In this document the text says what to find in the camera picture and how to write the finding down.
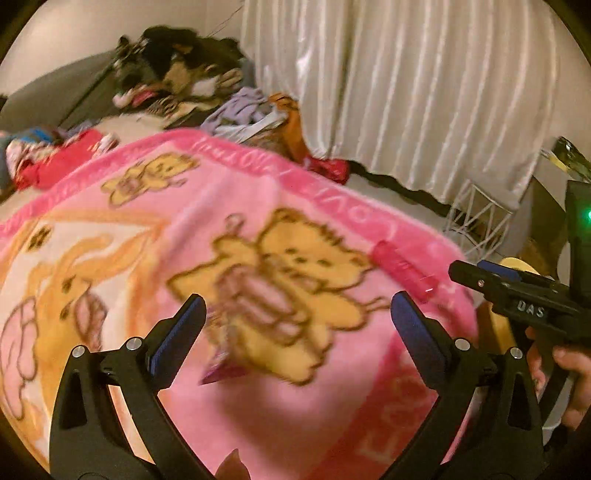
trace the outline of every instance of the purple cloth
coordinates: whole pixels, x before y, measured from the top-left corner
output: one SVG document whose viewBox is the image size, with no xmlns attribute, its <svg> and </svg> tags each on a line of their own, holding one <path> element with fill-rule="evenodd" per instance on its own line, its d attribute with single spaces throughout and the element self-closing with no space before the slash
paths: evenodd
<svg viewBox="0 0 591 480">
<path fill-rule="evenodd" d="M 259 89 L 242 87 L 232 98 L 218 110 L 208 116 L 201 125 L 201 130 L 213 135 L 222 121 L 234 125 L 255 124 L 265 118 L 266 114 L 259 107 L 267 101 Z"/>
</svg>

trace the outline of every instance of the white stool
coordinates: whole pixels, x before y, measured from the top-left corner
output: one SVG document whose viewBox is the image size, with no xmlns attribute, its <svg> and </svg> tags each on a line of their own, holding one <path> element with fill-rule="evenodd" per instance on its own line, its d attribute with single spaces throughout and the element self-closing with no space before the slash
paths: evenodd
<svg viewBox="0 0 591 480">
<path fill-rule="evenodd" d="M 485 260 L 505 239 L 519 199 L 490 175 L 471 171 L 447 214 L 443 233 L 467 261 Z"/>
</svg>

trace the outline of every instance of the curtain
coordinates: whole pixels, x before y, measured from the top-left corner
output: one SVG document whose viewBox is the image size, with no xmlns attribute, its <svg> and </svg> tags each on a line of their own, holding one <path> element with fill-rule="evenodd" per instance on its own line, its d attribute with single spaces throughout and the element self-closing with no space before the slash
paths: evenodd
<svg viewBox="0 0 591 480">
<path fill-rule="evenodd" d="M 246 0 L 266 93 L 300 102 L 314 156 L 451 203 L 470 168 L 520 198 L 558 77 L 542 0 Z"/>
</svg>

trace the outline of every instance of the pink bottle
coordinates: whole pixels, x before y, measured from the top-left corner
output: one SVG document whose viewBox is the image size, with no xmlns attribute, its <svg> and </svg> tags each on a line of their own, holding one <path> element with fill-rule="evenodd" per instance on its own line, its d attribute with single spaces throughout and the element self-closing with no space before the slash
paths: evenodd
<svg viewBox="0 0 591 480">
<path fill-rule="evenodd" d="M 419 303 L 434 299 L 439 282 L 433 275 L 426 275 L 414 263 L 406 259 L 393 243 L 382 240 L 370 253 L 372 262 L 384 270 Z"/>
</svg>

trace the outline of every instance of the blue gripper pad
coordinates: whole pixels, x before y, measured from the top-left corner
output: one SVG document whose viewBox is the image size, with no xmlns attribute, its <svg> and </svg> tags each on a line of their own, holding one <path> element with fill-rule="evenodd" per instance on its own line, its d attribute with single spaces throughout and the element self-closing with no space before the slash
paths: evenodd
<svg viewBox="0 0 591 480">
<path fill-rule="evenodd" d="M 392 298 L 390 314 L 423 382 L 441 393 L 447 382 L 452 339 L 435 320 L 423 315 L 405 291 Z"/>
<path fill-rule="evenodd" d="M 170 322 L 170 328 L 148 361 L 148 371 L 156 390 L 172 385 L 205 324 L 206 315 L 205 301 L 192 294 L 172 319 L 161 320 Z"/>
<path fill-rule="evenodd" d="M 487 260 L 480 260 L 477 267 L 486 270 L 487 272 L 496 273 L 500 277 L 506 278 L 510 281 L 521 281 L 519 272 L 513 268 L 503 267 L 498 263 L 489 262 Z"/>
</svg>

